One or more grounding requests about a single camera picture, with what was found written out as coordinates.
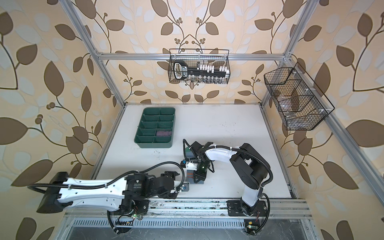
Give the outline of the purple sock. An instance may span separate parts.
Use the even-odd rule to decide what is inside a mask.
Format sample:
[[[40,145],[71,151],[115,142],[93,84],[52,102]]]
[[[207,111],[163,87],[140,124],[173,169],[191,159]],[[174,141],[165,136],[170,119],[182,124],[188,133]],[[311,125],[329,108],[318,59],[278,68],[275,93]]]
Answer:
[[[170,137],[172,135],[172,131],[157,131],[157,137]]]

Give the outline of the green divided tray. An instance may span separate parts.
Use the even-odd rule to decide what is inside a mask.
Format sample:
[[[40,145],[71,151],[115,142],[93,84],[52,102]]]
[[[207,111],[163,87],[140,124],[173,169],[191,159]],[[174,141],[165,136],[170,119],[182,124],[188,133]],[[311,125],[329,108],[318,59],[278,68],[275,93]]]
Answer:
[[[136,131],[134,142],[142,149],[167,149],[173,145],[175,108],[145,108]],[[172,131],[170,137],[157,137],[157,131]]]

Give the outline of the blue striped sock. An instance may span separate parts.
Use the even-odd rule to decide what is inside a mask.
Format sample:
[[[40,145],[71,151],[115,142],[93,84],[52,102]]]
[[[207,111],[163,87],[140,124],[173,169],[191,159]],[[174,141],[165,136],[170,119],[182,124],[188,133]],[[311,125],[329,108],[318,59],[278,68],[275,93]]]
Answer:
[[[191,150],[188,147],[185,147],[184,149],[184,160],[190,161],[193,163],[196,163],[196,159],[194,157],[194,154],[191,152]],[[186,170],[187,172],[187,181],[192,185],[195,184],[194,180],[194,171]]]

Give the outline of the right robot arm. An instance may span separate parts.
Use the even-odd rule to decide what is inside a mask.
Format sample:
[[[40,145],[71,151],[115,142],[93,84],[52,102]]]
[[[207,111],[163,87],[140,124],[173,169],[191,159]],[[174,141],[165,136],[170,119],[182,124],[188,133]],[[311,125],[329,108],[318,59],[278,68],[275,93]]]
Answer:
[[[204,182],[207,172],[215,172],[214,162],[229,163],[235,169],[244,184],[244,192],[240,200],[229,204],[234,211],[244,216],[254,216],[260,212],[260,199],[267,195],[263,193],[264,187],[273,180],[270,164],[250,145],[242,144],[240,147],[227,147],[207,142],[201,145],[194,142],[189,145],[183,140],[184,160],[181,165],[193,172],[195,184]]]

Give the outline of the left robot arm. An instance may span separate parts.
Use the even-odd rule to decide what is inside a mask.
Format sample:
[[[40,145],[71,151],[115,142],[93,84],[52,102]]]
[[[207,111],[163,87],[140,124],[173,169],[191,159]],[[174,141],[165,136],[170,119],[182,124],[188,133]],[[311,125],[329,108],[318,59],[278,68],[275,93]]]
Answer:
[[[149,174],[163,163],[143,171],[128,171],[112,180],[80,180],[59,172],[50,183],[32,184],[28,189],[44,195],[37,209],[41,214],[89,208],[114,215],[144,215],[150,198],[176,199],[183,190],[185,171],[180,164],[171,164],[180,172],[166,171],[159,177]]]

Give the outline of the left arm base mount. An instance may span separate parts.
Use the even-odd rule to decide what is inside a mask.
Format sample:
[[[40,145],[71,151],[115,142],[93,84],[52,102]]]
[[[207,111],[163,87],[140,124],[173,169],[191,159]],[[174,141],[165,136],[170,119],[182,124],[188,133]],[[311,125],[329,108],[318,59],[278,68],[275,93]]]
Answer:
[[[112,211],[111,214],[114,216],[128,215],[146,215],[149,210],[149,200],[132,200],[123,199],[122,203],[116,211]]]

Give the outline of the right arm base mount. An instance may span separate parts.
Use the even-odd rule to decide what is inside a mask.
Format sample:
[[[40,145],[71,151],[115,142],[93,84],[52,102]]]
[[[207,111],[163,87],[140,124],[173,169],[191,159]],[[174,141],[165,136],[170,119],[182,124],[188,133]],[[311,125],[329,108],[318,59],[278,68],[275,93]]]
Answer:
[[[227,201],[228,215],[230,217],[266,217],[268,207],[265,201],[259,200],[250,207],[242,200]]]

